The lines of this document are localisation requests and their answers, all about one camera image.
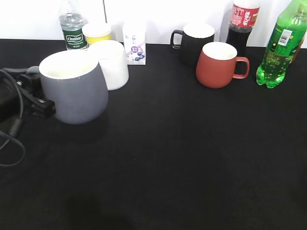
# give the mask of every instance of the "red mug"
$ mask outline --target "red mug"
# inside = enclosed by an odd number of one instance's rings
[[[237,62],[245,62],[245,74],[235,74]],[[219,89],[228,85],[233,78],[244,79],[249,73],[249,60],[237,57],[237,50],[223,42],[211,42],[202,48],[196,67],[197,80],[204,86]]]

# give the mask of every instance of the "milk carton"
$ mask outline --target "milk carton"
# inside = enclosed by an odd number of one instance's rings
[[[123,26],[124,46],[128,65],[146,64],[146,25],[128,22]]]

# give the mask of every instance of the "red label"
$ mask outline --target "red label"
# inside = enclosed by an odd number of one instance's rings
[[[231,23],[240,27],[252,27],[256,23],[259,9],[245,9],[234,5]]]

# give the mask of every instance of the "white wall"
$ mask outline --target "white wall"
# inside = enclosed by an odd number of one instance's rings
[[[59,0],[0,0],[0,38],[63,39],[58,22]],[[80,0],[88,21],[104,21],[102,0]],[[266,46],[278,15],[291,0],[261,0],[249,46]],[[105,0],[112,37],[122,41],[125,20],[147,21],[147,43],[169,44],[173,30],[192,21],[211,24],[215,40],[225,41],[233,0]]]
[[[63,39],[60,0],[0,0],[0,38]],[[81,0],[88,21],[105,21],[102,0]]]

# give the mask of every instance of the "gray mug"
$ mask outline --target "gray mug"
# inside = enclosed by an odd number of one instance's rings
[[[84,50],[66,50],[39,65],[45,97],[55,102],[55,117],[64,123],[94,120],[108,102],[106,81],[98,59]]]

